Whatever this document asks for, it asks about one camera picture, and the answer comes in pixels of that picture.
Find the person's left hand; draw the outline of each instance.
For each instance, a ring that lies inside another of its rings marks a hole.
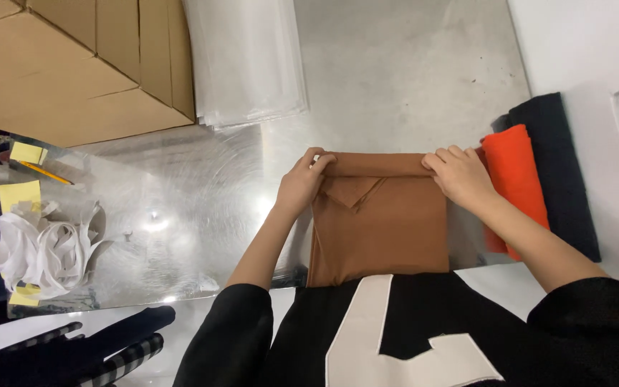
[[[323,152],[324,149],[320,147],[309,148],[293,169],[283,176],[274,208],[295,219],[310,205],[324,180],[321,172],[329,163],[336,161],[334,155],[327,154],[315,162],[314,156]]]

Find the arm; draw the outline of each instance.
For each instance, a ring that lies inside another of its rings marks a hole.
[[[314,163],[314,156],[322,152],[322,148],[309,148],[281,179],[276,204],[228,278],[227,287],[252,284],[269,290],[280,251],[293,223],[316,196],[324,178],[321,172],[336,160],[333,155],[325,155]]]
[[[474,149],[441,148],[426,154],[422,164],[436,172],[434,180],[447,197],[477,215],[521,255],[546,292],[576,280],[608,277],[597,264],[500,196]]]

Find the black shirt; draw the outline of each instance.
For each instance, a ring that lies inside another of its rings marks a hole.
[[[229,286],[190,343],[174,386],[325,386],[327,352],[361,280],[298,288],[273,345],[269,293]],[[431,349],[431,338],[467,333],[502,376],[471,385],[619,386],[615,279],[557,288],[526,323],[454,273],[393,276],[386,297],[379,354],[412,359]]]

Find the crumpled white paper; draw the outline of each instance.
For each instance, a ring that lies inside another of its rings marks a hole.
[[[101,208],[97,202],[82,212],[80,224],[44,218],[57,207],[43,202],[41,211],[34,211],[30,202],[20,202],[0,216],[0,272],[9,291],[24,281],[40,286],[40,293],[26,295],[33,300],[69,293],[87,282],[87,262],[95,249],[112,240],[92,243],[97,233],[90,231],[90,222]]]

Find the hand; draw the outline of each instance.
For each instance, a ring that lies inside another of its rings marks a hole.
[[[309,148],[293,169],[283,176],[274,208],[292,215],[295,219],[310,205],[324,180],[321,172],[329,163],[336,161],[334,155],[327,154],[314,162],[314,156],[323,152],[319,147]]]
[[[472,148],[464,151],[457,145],[439,148],[422,159],[426,169],[436,172],[434,181],[443,193],[460,207],[475,213],[488,200],[499,197],[484,164]]]

